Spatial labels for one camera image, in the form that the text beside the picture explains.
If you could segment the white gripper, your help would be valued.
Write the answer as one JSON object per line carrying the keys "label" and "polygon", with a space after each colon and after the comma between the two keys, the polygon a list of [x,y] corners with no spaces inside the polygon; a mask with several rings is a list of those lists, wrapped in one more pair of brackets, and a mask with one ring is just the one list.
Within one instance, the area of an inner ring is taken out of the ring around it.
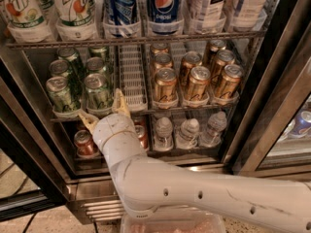
{"label": "white gripper", "polygon": [[135,126],[130,118],[130,110],[122,91],[115,90],[112,114],[99,120],[98,117],[88,114],[83,110],[78,111],[78,116],[90,133],[93,133],[93,142],[102,153],[117,147],[129,149],[131,144],[137,144],[138,138]]}

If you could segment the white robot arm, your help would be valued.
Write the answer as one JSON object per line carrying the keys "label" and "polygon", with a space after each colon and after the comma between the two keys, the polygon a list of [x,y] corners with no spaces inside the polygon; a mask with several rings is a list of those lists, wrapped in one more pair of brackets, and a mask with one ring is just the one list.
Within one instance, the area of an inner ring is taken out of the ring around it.
{"label": "white robot arm", "polygon": [[78,115],[104,155],[125,211],[134,218],[188,205],[283,233],[311,233],[311,184],[194,172],[147,156],[121,91],[103,118]]}

